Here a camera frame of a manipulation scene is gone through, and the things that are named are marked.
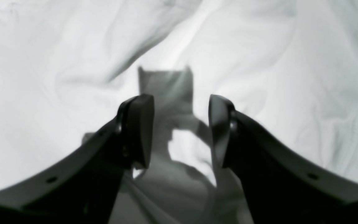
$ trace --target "wrinkled sheet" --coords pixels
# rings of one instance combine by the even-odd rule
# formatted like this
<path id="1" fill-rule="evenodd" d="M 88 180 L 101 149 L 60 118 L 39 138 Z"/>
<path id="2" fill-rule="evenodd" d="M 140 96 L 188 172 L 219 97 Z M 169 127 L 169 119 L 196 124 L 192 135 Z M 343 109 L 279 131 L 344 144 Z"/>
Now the wrinkled sheet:
<path id="1" fill-rule="evenodd" d="M 0 1 L 0 189 L 140 93 L 151 165 L 125 175 L 110 223 L 253 223 L 211 154 L 210 94 L 358 182 L 358 0 Z"/>

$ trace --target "white bedsheet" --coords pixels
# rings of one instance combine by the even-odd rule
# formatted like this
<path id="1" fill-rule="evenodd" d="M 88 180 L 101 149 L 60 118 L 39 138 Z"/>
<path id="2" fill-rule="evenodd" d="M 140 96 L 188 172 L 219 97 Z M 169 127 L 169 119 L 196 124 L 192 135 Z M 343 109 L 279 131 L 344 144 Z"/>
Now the white bedsheet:
<path id="1" fill-rule="evenodd" d="M 0 1 L 0 189 L 141 92 L 157 99 L 151 167 L 125 176 L 111 223 L 252 223 L 211 157 L 210 94 L 358 182 L 358 0 Z"/>

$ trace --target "white fabric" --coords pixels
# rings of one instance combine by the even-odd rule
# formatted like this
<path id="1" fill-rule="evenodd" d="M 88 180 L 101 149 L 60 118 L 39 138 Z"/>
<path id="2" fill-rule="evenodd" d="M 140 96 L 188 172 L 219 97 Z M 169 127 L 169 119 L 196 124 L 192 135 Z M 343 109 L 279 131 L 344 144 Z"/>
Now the white fabric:
<path id="1" fill-rule="evenodd" d="M 252 223 L 197 136 L 210 94 L 358 182 L 358 0 L 12 0 L 0 1 L 0 189 L 112 119 L 140 93 L 139 66 L 180 75 L 145 84 L 159 98 L 151 167 L 124 178 L 111 223 Z"/>

